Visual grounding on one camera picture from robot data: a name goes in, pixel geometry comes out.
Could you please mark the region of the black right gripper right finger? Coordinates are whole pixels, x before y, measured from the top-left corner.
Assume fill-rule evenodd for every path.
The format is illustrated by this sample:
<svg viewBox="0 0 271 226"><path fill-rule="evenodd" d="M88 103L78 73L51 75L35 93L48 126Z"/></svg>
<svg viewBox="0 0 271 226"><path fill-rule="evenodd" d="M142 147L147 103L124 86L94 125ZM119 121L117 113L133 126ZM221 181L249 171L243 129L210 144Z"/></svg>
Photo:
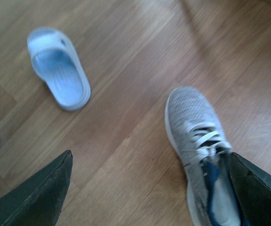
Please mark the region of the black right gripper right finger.
<svg viewBox="0 0 271 226"><path fill-rule="evenodd" d="M241 155L229 159L230 177L251 226L271 226L271 175Z"/></svg>

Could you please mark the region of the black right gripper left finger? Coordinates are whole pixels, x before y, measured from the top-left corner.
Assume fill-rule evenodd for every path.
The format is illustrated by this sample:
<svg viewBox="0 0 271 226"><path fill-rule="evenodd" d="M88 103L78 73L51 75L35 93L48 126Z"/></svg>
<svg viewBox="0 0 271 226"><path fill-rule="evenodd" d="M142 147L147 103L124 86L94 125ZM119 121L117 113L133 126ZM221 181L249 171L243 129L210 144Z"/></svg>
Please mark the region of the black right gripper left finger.
<svg viewBox="0 0 271 226"><path fill-rule="evenodd" d="M70 185L73 155L64 151L0 198L0 226L54 226Z"/></svg>

